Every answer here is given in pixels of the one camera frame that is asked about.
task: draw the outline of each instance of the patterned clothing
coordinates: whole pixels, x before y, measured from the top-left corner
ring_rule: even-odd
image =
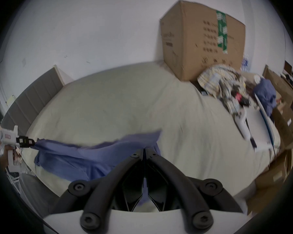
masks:
[[[237,99],[231,95],[235,90],[248,98],[243,77],[233,68],[224,64],[217,64],[206,69],[197,79],[206,92],[221,100],[232,115],[240,110]]]

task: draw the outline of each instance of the brown box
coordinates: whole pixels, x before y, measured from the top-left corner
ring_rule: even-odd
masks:
[[[282,99],[291,105],[293,102],[293,90],[289,85],[275,72],[271,71],[266,65],[263,76],[270,80],[277,92],[282,96]]]
[[[275,126],[279,132],[281,151],[293,148],[293,111],[288,104],[280,112],[274,108],[272,117],[275,120]]]
[[[273,200],[282,185],[283,182],[279,182],[274,186],[257,190],[256,194],[246,202],[248,214],[250,212],[260,213]]]
[[[255,179],[257,189],[273,186],[280,181],[284,181],[287,175],[287,152],[281,154],[275,162],[273,162],[269,170]]]
[[[290,150],[287,150],[287,172],[289,173],[292,170],[293,167],[293,148]]]
[[[240,70],[245,25],[226,15],[227,54],[218,47],[216,10],[178,1],[160,20],[165,63],[179,80],[195,80],[207,67],[224,63]]]

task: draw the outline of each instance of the pile of clothes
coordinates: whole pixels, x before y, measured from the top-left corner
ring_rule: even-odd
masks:
[[[230,66],[216,64],[206,69],[197,79],[207,94],[221,100],[229,113],[235,114],[241,106],[250,105],[244,78]],[[268,116],[276,107],[276,90],[270,80],[262,78],[251,95],[256,94]]]
[[[241,99],[248,101],[243,77],[227,65],[209,67],[197,81],[209,95],[221,100],[231,115],[240,110]]]

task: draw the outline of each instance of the red object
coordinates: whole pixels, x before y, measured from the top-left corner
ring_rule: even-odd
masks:
[[[242,95],[237,93],[235,98],[238,100],[238,102],[240,102],[240,100],[242,99]]]

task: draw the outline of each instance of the mattress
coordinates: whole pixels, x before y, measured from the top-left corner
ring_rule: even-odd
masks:
[[[187,176],[219,180],[231,195],[249,186],[273,159],[269,150],[254,152],[220,101],[180,82],[163,62],[115,68],[64,86],[27,135],[90,146],[158,129],[164,158]],[[35,166],[36,154],[24,149],[22,156],[62,195],[70,182]]]

